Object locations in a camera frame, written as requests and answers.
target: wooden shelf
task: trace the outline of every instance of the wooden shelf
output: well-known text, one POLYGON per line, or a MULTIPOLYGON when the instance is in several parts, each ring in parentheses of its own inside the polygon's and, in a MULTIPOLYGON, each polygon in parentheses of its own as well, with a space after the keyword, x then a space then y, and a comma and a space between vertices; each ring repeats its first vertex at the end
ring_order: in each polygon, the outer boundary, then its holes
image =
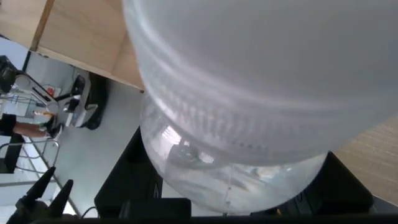
POLYGON ((3 0, 0 33, 40 54, 144 88, 121 0, 3 0))

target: white wall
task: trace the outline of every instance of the white wall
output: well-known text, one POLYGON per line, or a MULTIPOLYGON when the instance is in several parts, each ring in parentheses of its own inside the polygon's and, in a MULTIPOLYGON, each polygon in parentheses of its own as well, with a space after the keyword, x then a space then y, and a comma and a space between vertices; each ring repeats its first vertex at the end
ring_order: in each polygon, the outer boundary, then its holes
POLYGON ((28 49, 13 41, 0 38, 0 55, 7 55, 8 59, 22 70, 28 49))

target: white floor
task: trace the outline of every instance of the white floor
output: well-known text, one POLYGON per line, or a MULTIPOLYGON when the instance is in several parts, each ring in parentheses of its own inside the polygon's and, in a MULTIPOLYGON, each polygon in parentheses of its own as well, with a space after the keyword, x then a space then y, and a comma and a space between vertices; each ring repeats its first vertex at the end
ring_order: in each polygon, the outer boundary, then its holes
MULTIPOLYGON (((63 93, 72 85, 73 71, 74 68, 70 65, 37 54, 32 54, 27 69, 28 74, 38 82, 59 87, 63 93)), ((96 194, 139 126, 142 93, 131 86, 112 80, 109 82, 109 100, 101 126, 94 131, 66 128, 59 139, 60 150, 55 163, 55 175, 61 184, 68 179, 74 181, 70 199, 79 214, 94 205, 96 194)), ((36 146, 40 151, 45 148, 45 160, 52 166, 56 158, 55 145, 48 143, 46 146, 36 146)), ((163 185, 162 196, 181 197, 166 183, 163 185)), ((192 215, 221 214, 193 204, 192 215)), ((88 217, 95 216, 96 213, 93 212, 88 214, 88 217)))
MULTIPOLYGON (((72 203, 79 213, 94 205, 94 198, 139 126, 142 93, 111 81, 110 95, 101 126, 66 128, 59 139, 56 177, 64 184, 74 181, 72 203)), ((47 146, 46 160, 52 164, 55 148, 47 146)))

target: black machine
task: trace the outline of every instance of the black machine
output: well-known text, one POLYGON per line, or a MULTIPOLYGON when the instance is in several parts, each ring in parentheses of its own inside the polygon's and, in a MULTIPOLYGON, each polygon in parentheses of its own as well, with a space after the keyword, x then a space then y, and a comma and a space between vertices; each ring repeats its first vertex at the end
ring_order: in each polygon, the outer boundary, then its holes
MULTIPOLYGON (((72 184, 67 182, 60 198, 70 192, 70 187, 72 184)), ((374 206, 378 199, 331 152, 303 192, 282 205, 250 216, 191 217, 188 199, 161 198, 161 192, 162 179, 150 163, 138 129, 95 198, 100 218, 65 218, 53 211, 63 205, 63 200, 54 200, 53 203, 62 201, 57 206, 39 209, 35 206, 40 207, 40 202, 32 200, 40 194, 31 189, 17 202, 17 211, 8 223, 398 223, 398 215, 379 213, 374 206)))
POLYGON ((68 115, 66 126, 96 129, 101 124, 108 98, 107 79, 87 71, 78 73, 70 92, 53 97, 26 72, 18 70, 7 56, 0 56, 0 94, 25 93, 36 97, 49 113, 60 107, 68 115))

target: metal rod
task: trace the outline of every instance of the metal rod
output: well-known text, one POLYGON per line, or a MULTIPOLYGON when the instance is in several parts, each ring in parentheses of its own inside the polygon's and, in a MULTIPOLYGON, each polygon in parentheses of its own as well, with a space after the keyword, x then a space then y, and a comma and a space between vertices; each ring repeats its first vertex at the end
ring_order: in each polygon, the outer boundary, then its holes
MULTIPOLYGON (((1 149, 2 149, 3 147, 6 147, 6 146, 21 146, 21 145, 23 145, 23 144, 45 143, 45 146, 44 146, 44 147, 46 147, 48 142, 53 142, 53 143, 55 144, 55 146, 57 147, 57 153, 56 153, 56 155, 55 155, 54 162, 53 162, 53 166, 54 166, 55 163, 56 163, 56 161, 57 161, 57 159, 58 159, 58 153, 60 152, 60 144, 59 144, 56 140, 54 140, 54 139, 48 139, 48 140, 43 140, 43 141, 31 141, 31 142, 5 143, 5 144, 2 144, 2 145, 0 146, 0 151, 1 151, 1 149)), ((40 158, 40 157, 43 158, 43 154, 42 154, 39 150, 37 150, 37 153, 38 153, 38 156, 36 156, 36 157, 29 157, 29 156, 19 156, 19 157, 21 157, 21 158, 27 158, 27 159, 38 159, 38 158, 40 158)), ((38 172, 38 171, 35 171, 35 170, 29 170, 29 169, 27 169, 26 171, 38 172)))

